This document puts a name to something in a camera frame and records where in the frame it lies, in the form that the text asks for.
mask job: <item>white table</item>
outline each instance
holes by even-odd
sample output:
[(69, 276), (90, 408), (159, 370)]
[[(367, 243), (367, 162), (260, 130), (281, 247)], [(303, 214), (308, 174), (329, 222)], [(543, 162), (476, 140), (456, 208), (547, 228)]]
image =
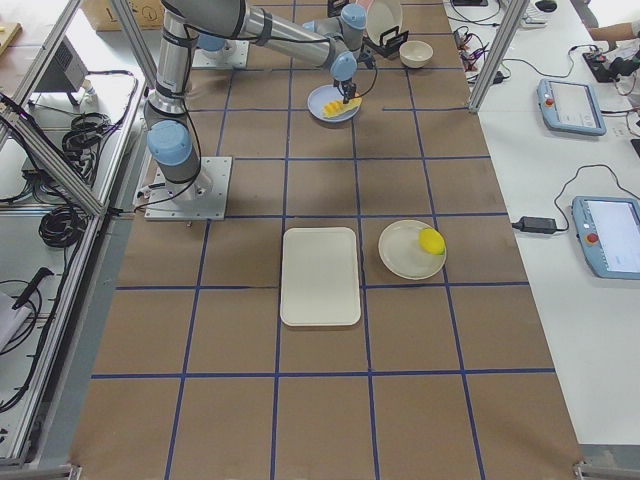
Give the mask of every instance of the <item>white table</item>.
[[(568, 72), (567, 50), (592, 41), (569, 0), (558, 4), (547, 15), (547, 27), (516, 33), (508, 58), (525, 59), (549, 74)], [(489, 11), (458, 9), (469, 18)], [(461, 24), (451, 21), (452, 28)], [(485, 42), (496, 31), (469, 28)], [(567, 80), (595, 84), (583, 51), (573, 52), (576, 65)], [(640, 159), (624, 118), (605, 118), (603, 137), (553, 133), (542, 121), (535, 96), (542, 77), (519, 62), (507, 66), (512, 78), (490, 89), (479, 117), (512, 221), (547, 216), (564, 226), (553, 199), (581, 165), (606, 163), (623, 186), (640, 194)], [(629, 108), (613, 85), (596, 84), (596, 91), (602, 109)], [(604, 168), (583, 170), (559, 200), (570, 231), (553, 236), (518, 232), (516, 239), (578, 441), (640, 445), (640, 282), (605, 280), (589, 270), (570, 217), (577, 195), (627, 196)]]

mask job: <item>white plate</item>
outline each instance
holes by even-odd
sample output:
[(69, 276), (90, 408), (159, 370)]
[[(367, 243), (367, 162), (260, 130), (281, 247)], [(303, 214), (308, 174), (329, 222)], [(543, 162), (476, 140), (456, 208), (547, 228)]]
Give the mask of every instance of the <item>white plate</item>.
[(446, 250), (442, 255), (433, 255), (420, 247), (418, 236), (424, 228), (433, 227), (417, 220), (400, 220), (389, 225), (380, 235), (380, 258), (399, 277), (423, 280), (432, 277), (443, 267)]
[(353, 230), (291, 228), (285, 232), (280, 317), (293, 327), (353, 325), (360, 319)]
[(345, 120), (353, 118), (353, 116), (358, 113), (358, 110), (360, 110), (360, 105), (349, 110), (348, 112), (343, 113), (342, 115), (338, 115), (337, 117), (326, 118), (322, 114), (322, 110), (327, 103), (333, 102), (334, 100), (342, 100), (342, 98), (342, 94), (336, 87), (334, 87), (333, 85), (323, 85), (316, 88), (309, 94), (309, 98), (307, 98), (307, 107), (309, 108), (311, 115), (316, 117), (318, 120), (329, 123), (344, 122)]

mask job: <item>tablet screen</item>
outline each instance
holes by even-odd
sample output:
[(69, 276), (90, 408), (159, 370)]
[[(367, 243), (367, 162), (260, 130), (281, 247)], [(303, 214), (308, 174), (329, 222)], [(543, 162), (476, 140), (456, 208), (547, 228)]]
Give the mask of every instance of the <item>tablet screen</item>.
[(610, 272), (640, 273), (640, 220), (627, 202), (587, 200)]
[(585, 85), (549, 82), (558, 120), (564, 125), (593, 128), (599, 126), (593, 103)]

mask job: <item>blue joint cap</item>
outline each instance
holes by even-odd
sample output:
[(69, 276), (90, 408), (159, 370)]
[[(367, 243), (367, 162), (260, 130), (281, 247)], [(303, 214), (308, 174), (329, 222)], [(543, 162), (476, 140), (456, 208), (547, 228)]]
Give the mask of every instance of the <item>blue joint cap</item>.
[(367, 11), (362, 5), (350, 3), (341, 10), (340, 18), (351, 28), (364, 30), (367, 24)]
[(357, 69), (358, 62), (356, 62), (353, 53), (342, 52), (331, 64), (331, 76), (339, 82), (344, 82), (353, 78)]
[(158, 163), (169, 167), (184, 163), (193, 149), (189, 131), (175, 120), (163, 120), (151, 127), (147, 146)]
[(224, 38), (214, 37), (213, 35), (205, 35), (203, 33), (198, 37), (198, 47), (207, 52), (217, 52), (224, 47)]

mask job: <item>white rectangular tray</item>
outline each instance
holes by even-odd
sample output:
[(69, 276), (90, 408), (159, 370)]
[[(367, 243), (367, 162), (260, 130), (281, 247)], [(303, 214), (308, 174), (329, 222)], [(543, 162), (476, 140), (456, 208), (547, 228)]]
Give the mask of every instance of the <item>white rectangular tray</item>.
[(294, 327), (357, 323), (360, 288), (353, 230), (291, 228), (283, 242), (282, 321)]

